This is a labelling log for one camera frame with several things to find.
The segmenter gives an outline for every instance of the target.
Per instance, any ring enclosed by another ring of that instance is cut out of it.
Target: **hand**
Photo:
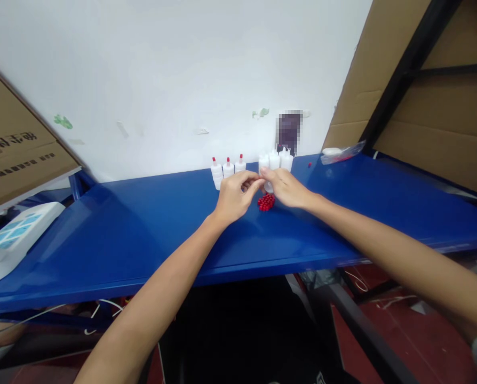
[[[285,168],[270,170],[262,167],[260,174],[271,182],[274,195],[286,206],[304,208],[314,196]]]
[[[225,226],[238,220],[248,210],[258,189],[263,190],[264,179],[258,173],[242,171],[224,179],[213,215]]]

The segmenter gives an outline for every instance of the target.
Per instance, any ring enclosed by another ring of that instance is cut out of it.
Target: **floor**
[[[388,280],[388,276],[372,264],[346,270],[362,279],[368,288]],[[469,345],[439,313],[422,315],[413,311],[410,305],[416,299],[397,302],[389,299],[406,295],[409,293],[397,290],[386,296],[388,300],[366,303],[361,309],[420,383],[476,382]],[[340,314],[335,309],[334,313],[345,369],[365,384],[382,383]]]
[[[347,267],[347,271],[361,279],[367,288],[387,280],[384,272],[374,265]],[[407,293],[403,290],[396,290],[382,301],[363,304],[361,308],[420,383],[475,382],[475,366],[466,342],[438,313],[422,315],[413,311],[411,299],[393,302],[393,298],[404,295]],[[333,310],[345,369],[364,384],[382,383],[340,314]],[[83,354],[0,372],[0,383],[70,384],[86,357]],[[163,384],[158,353],[153,357],[148,384]]]

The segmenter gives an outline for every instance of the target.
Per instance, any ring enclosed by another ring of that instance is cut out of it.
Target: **blue tabletop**
[[[300,156],[292,173],[310,190],[441,252],[477,248],[476,207],[389,164],[358,155],[322,165],[319,155]],[[0,281],[0,312],[136,293],[212,212],[218,194],[208,169],[96,185]],[[362,259],[311,215],[280,202],[259,212],[257,198],[219,238],[196,284]]]

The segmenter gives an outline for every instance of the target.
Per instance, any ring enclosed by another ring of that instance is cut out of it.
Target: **plastic bag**
[[[365,140],[360,141],[358,144],[352,147],[324,148],[322,150],[322,156],[320,157],[320,161],[322,161],[322,164],[327,165],[347,160],[361,152],[364,146]]]

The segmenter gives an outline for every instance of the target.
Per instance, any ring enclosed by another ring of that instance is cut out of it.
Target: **cardboard box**
[[[78,167],[0,80],[0,206]]]
[[[361,137],[429,1],[374,0],[325,147]],[[477,64],[477,0],[464,0],[422,69]],[[477,75],[416,79],[374,149],[477,192]]]
[[[416,80],[374,149],[477,192],[477,75]]]
[[[430,0],[373,0],[325,147],[358,142]]]

